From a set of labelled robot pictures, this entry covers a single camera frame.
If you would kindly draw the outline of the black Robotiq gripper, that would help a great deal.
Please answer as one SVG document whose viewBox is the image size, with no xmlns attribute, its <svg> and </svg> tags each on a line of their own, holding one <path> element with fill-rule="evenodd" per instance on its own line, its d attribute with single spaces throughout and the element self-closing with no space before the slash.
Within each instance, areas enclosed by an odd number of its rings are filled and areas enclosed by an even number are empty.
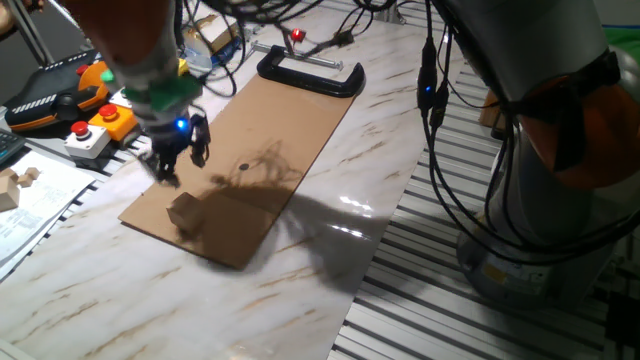
<svg viewBox="0 0 640 360">
<path fill-rule="evenodd" d="M 151 144 L 142 153 L 142 167 L 157 184 L 173 188 L 180 186 L 174 166 L 163 162 L 157 153 L 169 151 L 180 154 L 191 146 L 190 157 L 194 165 L 203 168 L 209 159 L 211 135 L 205 116 L 194 114 L 190 117 L 184 113 L 165 120 L 144 118 L 143 130 Z"/>
</svg>

